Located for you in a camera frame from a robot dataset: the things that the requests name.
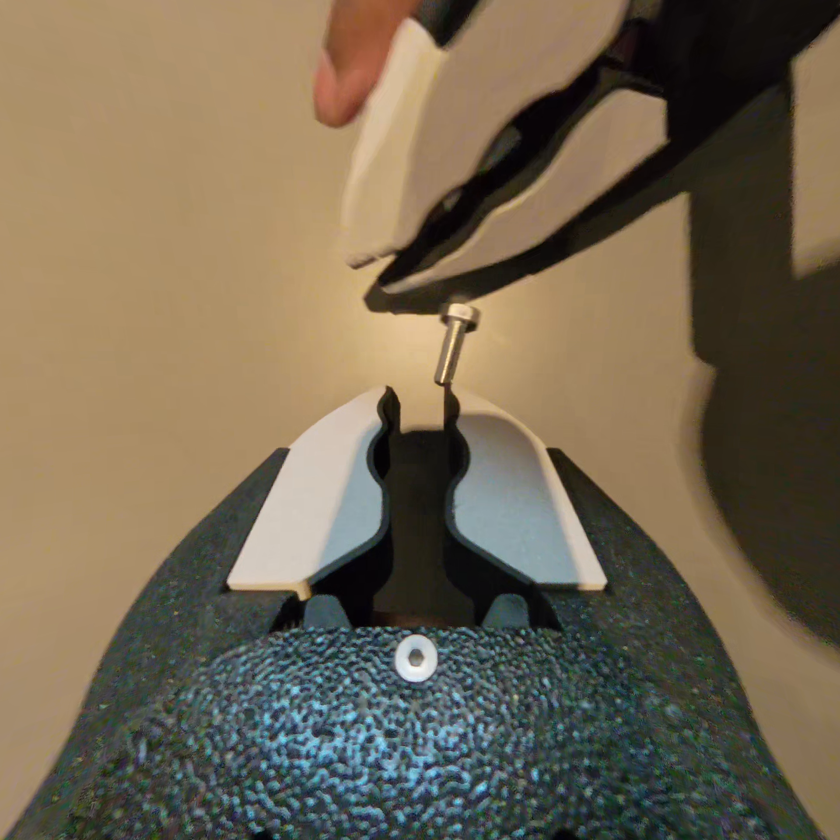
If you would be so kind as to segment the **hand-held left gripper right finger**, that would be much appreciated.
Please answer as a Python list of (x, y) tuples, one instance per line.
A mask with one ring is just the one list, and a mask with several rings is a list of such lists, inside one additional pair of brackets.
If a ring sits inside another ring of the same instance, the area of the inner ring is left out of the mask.
[(602, 592), (606, 574), (541, 438), (483, 397), (444, 395), (457, 464), (444, 520), (456, 543), (521, 583)]

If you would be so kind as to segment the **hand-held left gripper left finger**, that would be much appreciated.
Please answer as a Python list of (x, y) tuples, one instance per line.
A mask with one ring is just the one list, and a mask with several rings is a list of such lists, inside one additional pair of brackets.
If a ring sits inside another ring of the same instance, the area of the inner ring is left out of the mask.
[(375, 447), (398, 412), (374, 387), (319, 419), (289, 447), (227, 576), (232, 592), (314, 592), (373, 548), (389, 526)]

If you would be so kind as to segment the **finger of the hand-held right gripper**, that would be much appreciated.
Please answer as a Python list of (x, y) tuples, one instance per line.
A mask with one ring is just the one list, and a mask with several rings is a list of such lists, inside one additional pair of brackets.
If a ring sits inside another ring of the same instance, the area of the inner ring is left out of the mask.
[(584, 115), (548, 167), (522, 193), (493, 209), (464, 244), (385, 289), (388, 297), (494, 266), (540, 245), (667, 141), (667, 104), (640, 91), (608, 93)]
[(366, 102), (342, 203), (351, 267), (409, 245), (531, 102), (563, 91), (613, 42), (628, 1), (481, 2), (447, 46), (410, 18)]

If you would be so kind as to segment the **steel bolt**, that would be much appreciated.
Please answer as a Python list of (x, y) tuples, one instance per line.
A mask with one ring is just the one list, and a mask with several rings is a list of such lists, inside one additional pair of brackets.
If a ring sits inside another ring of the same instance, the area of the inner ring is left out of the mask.
[(480, 310), (464, 302), (451, 302), (443, 308), (439, 319), (446, 332), (438, 356), (434, 382), (436, 385), (447, 387), (451, 386), (455, 378), (466, 336), (478, 330)]

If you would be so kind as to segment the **person's right hand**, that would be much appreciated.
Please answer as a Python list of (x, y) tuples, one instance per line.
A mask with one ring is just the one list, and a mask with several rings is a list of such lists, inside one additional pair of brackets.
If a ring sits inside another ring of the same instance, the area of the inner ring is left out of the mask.
[(335, 1), (313, 82), (317, 120), (331, 129), (351, 123), (383, 72), (396, 31), (419, 1)]

